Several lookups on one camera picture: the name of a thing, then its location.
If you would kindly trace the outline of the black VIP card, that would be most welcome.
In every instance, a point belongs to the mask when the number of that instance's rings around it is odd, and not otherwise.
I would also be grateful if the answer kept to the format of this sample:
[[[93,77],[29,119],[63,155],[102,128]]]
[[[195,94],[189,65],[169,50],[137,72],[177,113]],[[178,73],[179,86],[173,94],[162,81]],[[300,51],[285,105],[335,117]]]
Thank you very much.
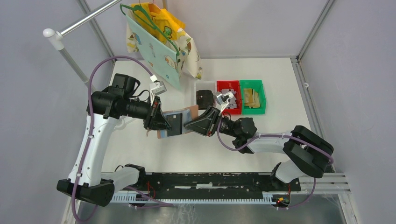
[[[172,126],[172,129],[167,131],[167,137],[181,135],[183,114],[182,113],[168,114],[166,115],[166,119],[169,122],[169,124]]]

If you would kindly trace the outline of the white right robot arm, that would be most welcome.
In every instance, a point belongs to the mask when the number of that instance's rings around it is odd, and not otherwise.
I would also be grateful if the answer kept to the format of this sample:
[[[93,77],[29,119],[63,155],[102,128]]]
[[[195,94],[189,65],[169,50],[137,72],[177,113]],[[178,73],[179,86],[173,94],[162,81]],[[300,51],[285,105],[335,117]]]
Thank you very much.
[[[258,132],[253,118],[233,121],[212,106],[197,118],[184,124],[189,131],[211,137],[221,134],[234,137],[232,146],[222,145],[242,154],[277,153],[288,156],[271,172],[270,185],[275,190],[284,189],[288,183],[301,176],[322,178],[326,168],[333,164],[333,146],[305,126],[297,125],[283,133]]]

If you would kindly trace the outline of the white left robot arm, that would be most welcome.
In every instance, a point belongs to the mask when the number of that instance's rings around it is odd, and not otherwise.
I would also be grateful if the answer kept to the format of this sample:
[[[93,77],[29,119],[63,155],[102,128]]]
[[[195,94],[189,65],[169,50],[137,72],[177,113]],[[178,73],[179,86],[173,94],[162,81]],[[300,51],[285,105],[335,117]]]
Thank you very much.
[[[128,75],[116,74],[110,86],[91,95],[83,143],[69,176],[58,181],[58,191],[105,207],[127,186],[135,190],[146,186],[145,168],[138,165],[127,164],[113,173],[101,173],[108,142],[122,116],[141,119],[146,130],[171,130],[158,96],[151,102],[131,99],[139,83]]]

